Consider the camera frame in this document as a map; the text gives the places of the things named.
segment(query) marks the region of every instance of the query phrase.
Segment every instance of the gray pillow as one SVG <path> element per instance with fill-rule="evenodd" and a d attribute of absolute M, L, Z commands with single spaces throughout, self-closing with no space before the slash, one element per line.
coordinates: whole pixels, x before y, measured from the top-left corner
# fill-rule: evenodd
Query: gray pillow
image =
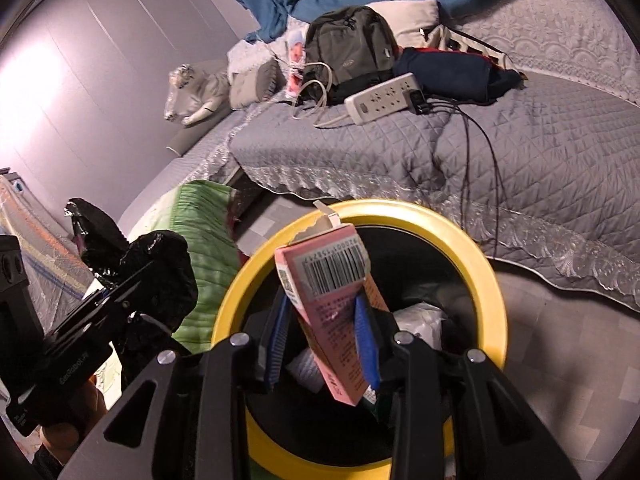
<path fill-rule="evenodd" d="M 278 62 L 271 58 L 263 65 L 237 74 L 231 84 L 229 102 L 233 110 L 239 110 L 251 103 L 259 103 L 271 97 L 276 91 Z"/>

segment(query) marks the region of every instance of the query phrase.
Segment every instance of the power strip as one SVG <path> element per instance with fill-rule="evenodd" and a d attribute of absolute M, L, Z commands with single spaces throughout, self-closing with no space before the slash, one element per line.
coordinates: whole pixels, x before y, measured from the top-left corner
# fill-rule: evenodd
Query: power strip
<path fill-rule="evenodd" d="M 414 75 L 409 72 L 347 97 L 344 105 L 354 123 L 368 123 L 404 110 L 407 103 L 402 92 L 419 89 Z"/>

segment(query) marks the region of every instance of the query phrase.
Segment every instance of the cardboard box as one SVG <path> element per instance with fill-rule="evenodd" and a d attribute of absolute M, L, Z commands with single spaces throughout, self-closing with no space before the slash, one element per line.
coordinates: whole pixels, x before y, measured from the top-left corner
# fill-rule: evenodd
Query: cardboard box
<path fill-rule="evenodd" d="M 282 286 L 298 312 L 302 330 L 336 400 L 356 405 L 369 386 L 353 333 L 354 298 L 365 287 L 375 308 L 388 310 L 370 276 L 367 250 L 353 224 L 331 208 L 274 254 Z"/>

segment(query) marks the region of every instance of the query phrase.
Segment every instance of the white cable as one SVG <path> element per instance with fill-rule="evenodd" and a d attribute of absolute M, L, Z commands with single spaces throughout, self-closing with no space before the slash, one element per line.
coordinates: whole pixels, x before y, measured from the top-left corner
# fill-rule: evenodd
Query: white cable
<path fill-rule="evenodd" d="M 298 70 L 300 69 L 299 66 L 292 66 L 290 65 L 287 61 L 283 60 L 280 58 L 280 56 L 278 56 L 273 49 L 269 46 L 268 43 L 262 42 L 262 44 L 267 48 L 267 50 L 270 52 L 270 54 L 279 62 L 284 63 L 285 66 L 287 66 L 289 69 L 292 70 Z M 307 66 L 313 66 L 313 65 L 322 65 L 327 69 L 328 72 L 328 77 L 327 77 L 327 85 L 324 86 L 324 83 L 322 83 L 322 81 L 320 81 L 319 79 L 312 79 L 310 81 L 307 81 L 306 83 L 304 83 L 301 87 L 300 90 L 298 90 L 298 93 L 296 94 L 295 99 L 293 99 L 293 110 L 291 111 L 291 117 L 293 119 L 299 120 L 299 119 L 306 119 L 311 117 L 311 115 L 315 114 L 318 110 L 320 111 L 320 114 L 318 115 L 318 118 L 312 123 L 313 126 L 315 128 L 324 128 L 326 126 L 331 126 L 332 124 L 338 123 L 341 120 L 347 119 L 348 117 L 350 117 L 350 115 L 347 114 L 343 114 L 339 117 L 330 119 L 328 121 L 325 121 L 324 123 L 319 123 L 318 121 L 322 118 L 322 116 L 324 115 L 324 112 L 326 111 L 327 108 L 327 102 L 328 102 L 328 92 L 331 89 L 331 86 L 333 84 L 333 71 L 331 69 L 331 67 L 329 65 L 327 65 L 327 63 L 323 63 L 321 61 L 318 62 L 313 62 L 313 63 L 305 63 L 302 68 L 306 68 Z M 318 102 L 316 103 L 316 105 L 311 108 L 311 110 L 308 111 L 308 113 L 302 114 L 300 116 L 296 115 L 296 104 L 298 103 L 298 99 L 300 99 L 300 94 L 302 94 L 302 91 L 304 89 L 306 89 L 308 86 L 311 86 L 313 84 L 317 84 L 321 91 L 322 91 L 322 97 L 318 100 Z"/>

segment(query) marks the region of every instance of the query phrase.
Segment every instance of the screw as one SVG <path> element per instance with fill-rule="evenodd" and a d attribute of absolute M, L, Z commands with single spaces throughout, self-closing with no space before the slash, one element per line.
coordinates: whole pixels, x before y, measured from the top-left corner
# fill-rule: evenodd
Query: screw
<path fill-rule="evenodd" d="M 158 354 L 158 362 L 161 365 L 170 365 L 171 363 L 173 363 L 175 361 L 175 352 L 173 350 L 162 350 L 159 354 Z"/>
<path fill-rule="evenodd" d="M 244 332 L 237 332 L 229 338 L 231 346 L 244 346 L 248 344 L 249 341 L 251 341 L 251 338 Z"/>
<path fill-rule="evenodd" d="M 472 348 L 466 353 L 466 357 L 472 363 L 482 363 L 486 359 L 486 355 L 482 350 L 478 350 L 477 348 Z"/>
<path fill-rule="evenodd" d="M 406 332 L 402 330 L 400 332 L 396 332 L 394 336 L 394 341 L 399 345 L 409 345 L 414 340 L 414 335 L 411 332 Z"/>

